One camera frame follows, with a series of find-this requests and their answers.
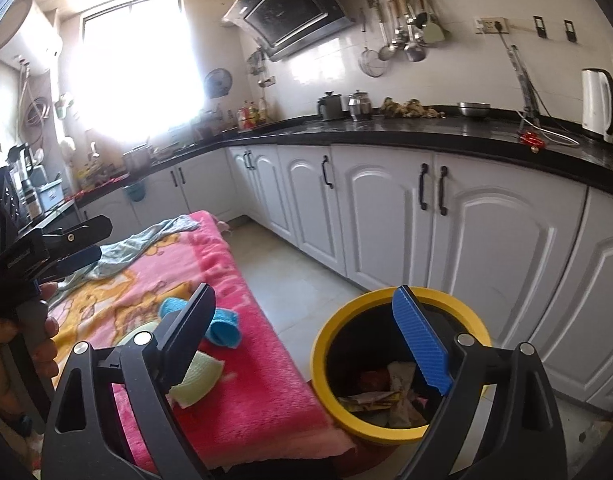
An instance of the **trash can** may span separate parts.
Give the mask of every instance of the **trash can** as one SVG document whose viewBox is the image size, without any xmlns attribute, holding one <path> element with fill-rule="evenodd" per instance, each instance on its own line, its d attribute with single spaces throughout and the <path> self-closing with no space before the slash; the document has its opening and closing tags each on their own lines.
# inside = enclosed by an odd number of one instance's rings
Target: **trash can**
<svg viewBox="0 0 613 480">
<path fill-rule="evenodd" d="M 353 391 L 353 384 L 362 371 L 384 368 L 393 361 L 414 361 L 393 318 L 391 298 L 395 290 L 382 288 L 347 303 L 320 330 L 311 353 L 313 389 L 324 408 L 350 433 L 389 446 L 416 442 L 428 425 L 404 430 L 381 428 L 347 412 L 337 398 L 359 393 Z M 491 345 L 484 323 L 464 303 L 431 288 L 411 290 L 420 303 L 430 312 L 442 314 L 456 331 L 471 333 L 481 344 Z M 439 391 L 426 384 L 419 370 L 413 390 L 428 399 L 422 415 L 430 420 L 442 400 Z"/>
</svg>

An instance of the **yellow trash can rim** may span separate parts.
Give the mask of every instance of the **yellow trash can rim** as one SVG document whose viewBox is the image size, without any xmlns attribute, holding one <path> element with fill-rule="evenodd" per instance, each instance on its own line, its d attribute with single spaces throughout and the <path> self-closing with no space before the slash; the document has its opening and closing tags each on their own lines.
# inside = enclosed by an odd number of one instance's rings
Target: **yellow trash can rim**
<svg viewBox="0 0 613 480">
<path fill-rule="evenodd" d="M 390 303 L 395 290 L 396 287 L 394 286 L 381 288 L 380 290 L 367 292 L 355 298 L 355 300 L 349 301 L 349 303 L 339 309 L 339 311 L 326 322 L 324 327 L 322 327 L 317 338 L 315 338 L 313 351 L 311 352 L 311 377 L 313 389 L 324 408 L 343 428 L 350 431 L 350 433 L 373 442 L 378 442 L 379 444 L 406 444 L 408 442 L 415 442 L 424 436 L 428 425 L 419 428 L 410 428 L 408 430 L 381 428 L 380 426 L 372 425 L 357 418 L 352 413 L 347 412 L 329 387 L 326 378 L 326 358 L 333 340 L 347 322 L 373 307 Z M 468 332 L 470 332 L 481 344 L 491 346 L 491 337 L 484 323 L 481 322 L 481 319 L 474 311 L 457 298 L 444 292 L 421 286 L 413 286 L 411 290 L 420 302 L 435 306 L 449 313 L 462 323 Z"/>
</svg>

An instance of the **blue gripper pad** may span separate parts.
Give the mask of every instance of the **blue gripper pad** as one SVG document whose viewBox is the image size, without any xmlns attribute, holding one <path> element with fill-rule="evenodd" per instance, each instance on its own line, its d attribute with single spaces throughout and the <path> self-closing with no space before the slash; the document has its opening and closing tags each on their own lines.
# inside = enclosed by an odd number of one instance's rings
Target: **blue gripper pad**
<svg viewBox="0 0 613 480">
<path fill-rule="evenodd" d="M 393 294 L 393 317 L 429 386 L 445 396 L 453 385 L 448 373 L 448 351 L 419 309 L 411 289 L 400 286 Z"/>
</svg>

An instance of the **white kettle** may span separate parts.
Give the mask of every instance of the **white kettle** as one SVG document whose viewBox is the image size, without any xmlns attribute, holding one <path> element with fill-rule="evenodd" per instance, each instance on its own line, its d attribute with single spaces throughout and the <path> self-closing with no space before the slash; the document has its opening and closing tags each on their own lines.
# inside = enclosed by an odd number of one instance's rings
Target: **white kettle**
<svg viewBox="0 0 613 480">
<path fill-rule="evenodd" d="M 613 143 L 613 78 L 601 68 L 582 70 L 584 131 Z"/>
</svg>

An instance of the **screw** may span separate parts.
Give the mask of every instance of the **screw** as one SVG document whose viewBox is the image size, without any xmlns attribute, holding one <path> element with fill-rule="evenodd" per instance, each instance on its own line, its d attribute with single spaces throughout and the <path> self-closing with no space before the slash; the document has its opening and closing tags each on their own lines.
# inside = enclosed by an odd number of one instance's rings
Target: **screw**
<svg viewBox="0 0 613 480">
<path fill-rule="evenodd" d="M 145 344 L 147 344 L 149 341 L 151 341 L 151 338 L 153 336 L 151 335 L 150 332 L 140 332 L 139 334 L 137 334 L 134 338 L 133 338 L 133 342 L 136 345 L 139 346 L 144 346 Z"/>
<path fill-rule="evenodd" d="M 524 355 L 533 355 L 535 353 L 535 347 L 531 343 L 522 343 L 519 346 L 519 351 Z"/>
<path fill-rule="evenodd" d="M 73 352 L 76 354 L 83 354 L 89 349 L 89 344 L 86 341 L 80 341 L 73 347 Z"/>
<path fill-rule="evenodd" d="M 473 346 L 475 344 L 475 337 L 471 334 L 460 334 L 457 336 L 457 342 L 462 346 Z"/>
</svg>

